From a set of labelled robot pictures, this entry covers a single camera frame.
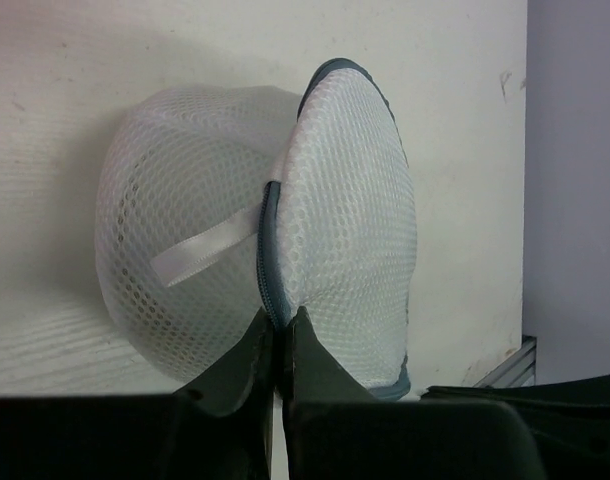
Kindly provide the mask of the white mesh laundry bag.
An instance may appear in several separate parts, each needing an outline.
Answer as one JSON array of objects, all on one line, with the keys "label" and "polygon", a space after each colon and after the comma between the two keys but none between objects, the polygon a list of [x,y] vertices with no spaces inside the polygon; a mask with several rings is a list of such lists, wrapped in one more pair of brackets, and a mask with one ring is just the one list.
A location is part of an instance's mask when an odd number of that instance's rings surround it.
[{"label": "white mesh laundry bag", "polygon": [[410,389],[414,188],[391,107],[346,58],[306,90],[190,85],[132,107],[101,172],[96,271],[110,318],[164,374],[213,365],[258,311],[304,310],[384,400]]}]

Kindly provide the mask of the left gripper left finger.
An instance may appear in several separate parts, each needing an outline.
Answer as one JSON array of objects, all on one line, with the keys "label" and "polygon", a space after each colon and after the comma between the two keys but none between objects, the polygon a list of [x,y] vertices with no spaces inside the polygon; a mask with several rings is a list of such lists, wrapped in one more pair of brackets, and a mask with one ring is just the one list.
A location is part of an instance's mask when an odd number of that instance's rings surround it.
[{"label": "left gripper left finger", "polygon": [[0,397],[0,479],[267,479],[274,330],[173,393]]}]

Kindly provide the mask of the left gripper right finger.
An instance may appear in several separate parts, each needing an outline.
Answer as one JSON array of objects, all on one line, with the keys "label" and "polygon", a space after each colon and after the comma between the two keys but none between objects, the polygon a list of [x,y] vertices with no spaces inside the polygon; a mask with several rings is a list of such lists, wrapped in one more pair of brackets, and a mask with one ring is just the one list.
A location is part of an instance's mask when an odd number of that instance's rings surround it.
[{"label": "left gripper right finger", "polygon": [[369,393],[300,310],[280,392],[293,479],[610,479],[610,375],[534,387]]}]

